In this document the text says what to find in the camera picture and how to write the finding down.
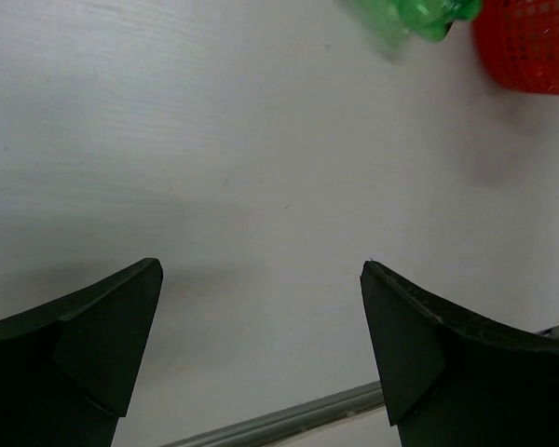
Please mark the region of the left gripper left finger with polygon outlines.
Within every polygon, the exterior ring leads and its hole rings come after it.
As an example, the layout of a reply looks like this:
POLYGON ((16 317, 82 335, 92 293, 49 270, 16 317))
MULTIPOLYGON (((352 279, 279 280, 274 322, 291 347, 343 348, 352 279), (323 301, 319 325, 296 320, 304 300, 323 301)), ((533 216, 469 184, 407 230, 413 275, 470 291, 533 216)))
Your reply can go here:
POLYGON ((109 446, 126 416, 162 287, 145 258, 0 320, 0 446, 109 446))

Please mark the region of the green plastic bottle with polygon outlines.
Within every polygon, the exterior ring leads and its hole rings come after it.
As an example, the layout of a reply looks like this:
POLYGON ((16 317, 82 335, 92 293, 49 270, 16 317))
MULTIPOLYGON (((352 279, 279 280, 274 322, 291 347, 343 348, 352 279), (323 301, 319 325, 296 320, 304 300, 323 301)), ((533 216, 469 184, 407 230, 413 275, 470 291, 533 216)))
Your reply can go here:
POLYGON ((399 58, 412 36, 441 42, 455 23, 471 22, 483 10, 480 0, 349 0, 339 5, 389 60, 399 58))

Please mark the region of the red mesh plastic bin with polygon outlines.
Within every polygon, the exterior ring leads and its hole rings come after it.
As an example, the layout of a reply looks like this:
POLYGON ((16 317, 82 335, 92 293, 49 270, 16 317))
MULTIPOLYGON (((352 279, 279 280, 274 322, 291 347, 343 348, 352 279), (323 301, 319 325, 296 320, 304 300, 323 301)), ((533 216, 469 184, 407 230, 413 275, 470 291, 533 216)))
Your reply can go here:
POLYGON ((499 85, 559 95, 559 0, 484 1, 472 35, 480 62, 499 85))

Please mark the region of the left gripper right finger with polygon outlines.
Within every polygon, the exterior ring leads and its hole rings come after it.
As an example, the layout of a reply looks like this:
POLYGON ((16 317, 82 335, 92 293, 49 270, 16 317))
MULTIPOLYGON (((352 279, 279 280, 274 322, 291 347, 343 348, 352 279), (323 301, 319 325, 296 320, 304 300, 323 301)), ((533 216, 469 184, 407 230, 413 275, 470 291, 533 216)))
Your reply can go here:
POLYGON ((379 262, 361 294, 404 446, 559 446, 559 340, 483 317, 379 262))

